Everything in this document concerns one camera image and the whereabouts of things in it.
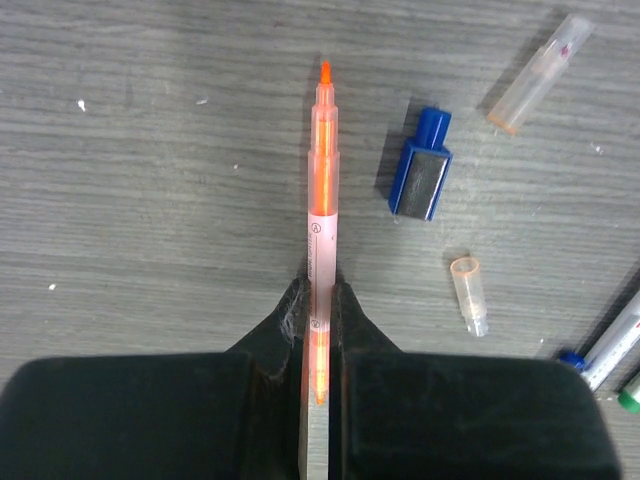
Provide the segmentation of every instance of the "blue pen cap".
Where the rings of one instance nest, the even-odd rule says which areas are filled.
[[[431,220],[453,155],[444,146],[451,114],[434,107],[420,113],[413,137],[407,138],[389,195],[393,214]]]
[[[584,370],[585,361],[582,355],[578,355],[577,353],[574,353],[574,352],[565,352],[562,355],[560,355],[559,360],[563,363],[571,365],[573,368],[575,368],[580,372]]]

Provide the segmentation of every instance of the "small plastic cap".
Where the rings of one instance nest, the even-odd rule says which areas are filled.
[[[618,395],[618,403],[622,405],[622,408],[631,413],[640,413],[640,402],[633,398],[628,392],[624,390]]]
[[[434,107],[426,107],[420,113],[414,142],[428,150],[442,150],[451,123],[451,114]]]
[[[473,257],[462,257],[455,260],[450,269],[467,330],[475,337],[483,337],[489,332],[489,325],[480,278],[480,263]]]

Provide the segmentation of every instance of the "white speck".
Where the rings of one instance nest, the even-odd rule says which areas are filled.
[[[600,145],[596,145],[595,143],[591,142],[589,144],[589,146],[591,148],[593,148],[596,152],[598,152],[600,155],[602,155],[604,153],[604,150],[602,149],[602,147]]]

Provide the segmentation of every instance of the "pen cap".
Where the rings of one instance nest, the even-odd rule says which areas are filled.
[[[575,352],[564,352],[562,355],[560,355],[558,360],[560,360],[562,363],[571,365],[579,372],[582,372],[585,368],[584,357],[582,355],[578,355]]]
[[[618,402],[631,413],[640,413],[640,374],[636,375],[618,396]]]
[[[515,134],[567,69],[569,59],[592,31],[593,24],[589,20],[569,15],[520,72],[487,118]]]
[[[450,269],[460,312],[467,323],[467,330],[476,337],[486,335],[489,326],[480,278],[480,263],[473,257],[462,257],[455,260]]]

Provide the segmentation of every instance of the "green marker cap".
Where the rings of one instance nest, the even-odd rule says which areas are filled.
[[[625,410],[628,410],[631,413],[640,413],[640,402],[638,402],[625,390],[623,390],[622,393],[618,395],[618,402]]]

